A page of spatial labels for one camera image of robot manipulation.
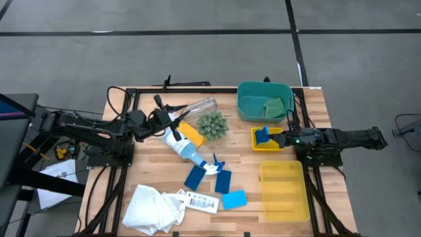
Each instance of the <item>blue spray bottle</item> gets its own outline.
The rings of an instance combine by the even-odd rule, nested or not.
[[[164,141],[172,147],[179,156],[183,157],[183,159],[191,159],[194,163],[196,163],[196,165],[204,168],[206,170],[206,175],[217,174],[222,170],[222,166],[225,162],[219,163],[215,159],[215,164],[208,165],[203,157],[196,151],[196,145],[181,132],[178,133],[182,137],[180,141],[176,141],[171,129],[167,129],[164,134]]]

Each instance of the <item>yellow sponge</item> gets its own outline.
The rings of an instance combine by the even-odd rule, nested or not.
[[[194,129],[192,126],[190,126],[188,123],[181,121],[180,125],[178,126],[178,130],[191,142],[193,142],[196,147],[199,147],[204,144],[206,141],[206,138],[198,133],[196,129]]]

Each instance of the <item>teal bowl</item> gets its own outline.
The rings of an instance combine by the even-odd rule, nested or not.
[[[283,83],[242,82],[237,89],[238,116],[246,121],[280,122],[286,118],[287,112],[276,118],[264,117],[264,104],[281,98],[285,111],[294,111],[294,95],[292,89]]]

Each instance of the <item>yellow tray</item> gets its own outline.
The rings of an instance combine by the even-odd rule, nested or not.
[[[309,203],[299,161],[260,164],[264,216],[269,221],[308,221]]]
[[[269,142],[263,142],[257,145],[255,132],[257,130],[261,130],[262,128],[252,128],[251,129],[251,147],[253,151],[281,151],[282,148],[279,148],[279,144],[277,144],[274,140],[269,140]],[[269,134],[276,134],[282,132],[282,128],[269,128]]]

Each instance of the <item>green spiky ball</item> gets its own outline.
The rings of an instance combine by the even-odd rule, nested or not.
[[[215,141],[226,135],[228,123],[226,118],[222,118],[221,112],[210,112],[199,117],[197,131],[209,141]]]

